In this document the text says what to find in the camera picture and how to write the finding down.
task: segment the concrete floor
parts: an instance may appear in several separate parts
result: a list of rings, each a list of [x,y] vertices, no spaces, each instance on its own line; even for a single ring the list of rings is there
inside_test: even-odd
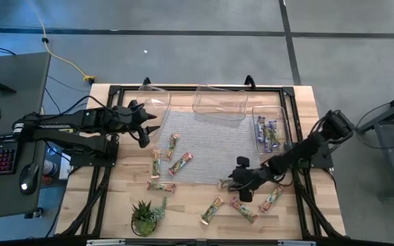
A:
[[[283,31],[277,0],[34,1],[47,27],[128,30]],[[394,33],[394,0],[286,0],[292,31]],[[0,27],[39,27],[25,1],[0,0]],[[41,35],[0,33],[15,53],[43,51]],[[293,85],[284,37],[49,35],[51,48],[98,76],[99,83],[233,83],[251,74],[257,83]],[[394,99],[394,39],[294,38],[302,85],[312,85],[319,113],[341,109],[353,122]],[[80,74],[52,59],[49,74],[88,90]],[[61,109],[87,92],[48,80]],[[46,111],[57,112],[47,96]],[[355,138],[333,155],[341,212],[348,236],[394,243],[394,200],[381,151]],[[42,219],[0,218],[0,240],[46,234],[62,190],[41,192],[53,208]]]

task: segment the computer mouse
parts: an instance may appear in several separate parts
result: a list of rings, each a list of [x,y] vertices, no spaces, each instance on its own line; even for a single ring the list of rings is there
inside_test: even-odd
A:
[[[31,195],[38,186],[39,165],[26,165],[19,174],[19,189],[23,195]]]

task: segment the white cable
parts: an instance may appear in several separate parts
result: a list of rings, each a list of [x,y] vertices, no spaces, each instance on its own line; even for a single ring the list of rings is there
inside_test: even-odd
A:
[[[43,30],[43,32],[44,32],[44,38],[47,38],[47,32],[45,31],[44,23],[42,22],[42,19],[41,19],[40,15],[39,15],[37,9],[33,6],[33,4],[31,3],[31,0],[27,0],[27,2],[28,2],[28,4],[30,5],[31,9],[34,11],[34,14],[35,14],[36,17],[38,18],[38,20],[39,20],[39,22],[40,22],[40,25],[42,26],[42,30]],[[85,81],[87,81],[88,79],[94,79],[94,78],[95,78],[95,76],[86,75],[86,73],[84,73],[77,65],[75,65],[75,64],[72,63],[71,61],[68,61],[67,59],[64,59],[64,58],[62,58],[62,57],[60,57],[60,56],[58,56],[58,55],[54,55],[54,54],[50,51],[47,42],[43,42],[43,43],[45,44],[45,48],[47,49],[47,51],[48,51],[48,53],[49,53],[50,55],[52,55],[53,57],[55,57],[55,58],[57,58],[57,59],[60,59],[60,60],[62,60],[62,61],[64,61],[64,62],[66,62],[66,63],[68,63],[68,64],[70,64],[70,65],[72,65],[74,68],[76,68],[76,69],[83,75],[83,79],[84,79]]]

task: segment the plastic container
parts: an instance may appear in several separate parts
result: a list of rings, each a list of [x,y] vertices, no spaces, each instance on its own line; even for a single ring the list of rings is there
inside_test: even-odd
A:
[[[147,113],[157,116],[156,119],[147,120],[142,124],[142,127],[160,126],[149,134],[150,142],[155,144],[161,137],[163,126],[171,110],[171,93],[158,87],[143,85],[138,89],[136,100],[138,103],[144,103]]]
[[[192,104],[197,120],[238,127],[246,117],[248,94],[199,85]]]
[[[286,146],[291,145],[288,138],[288,121],[285,116],[285,110],[280,106],[256,106],[252,108],[254,136],[257,143],[259,154],[280,154],[285,152]],[[272,147],[271,152],[265,150],[265,144],[258,140],[259,124],[258,117],[265,118],[265,125],[270,120],[276,120],[276,139],[279,142],[277,147]]]

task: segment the succulent plant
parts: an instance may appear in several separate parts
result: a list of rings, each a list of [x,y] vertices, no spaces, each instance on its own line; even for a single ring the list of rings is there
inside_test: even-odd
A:
[[[167,207],[167,198],[164,197],[162,199],[162,206],[160,206],[159,208],[153,209],[153,215],[151,218],[155,223],[161,221],[161,219],[163,219],[165,217],[165,208],[166,207]]]
[[[165,208],[167,205],[167,198],[162,200],[162,206],[150,210],[151,202],[146,204],[143,201],[137,203],[137,207],[133,205],[133,214],[131,219],[135,229],[140,236],[148,236],[156,228],[156,223],[165,216]]]

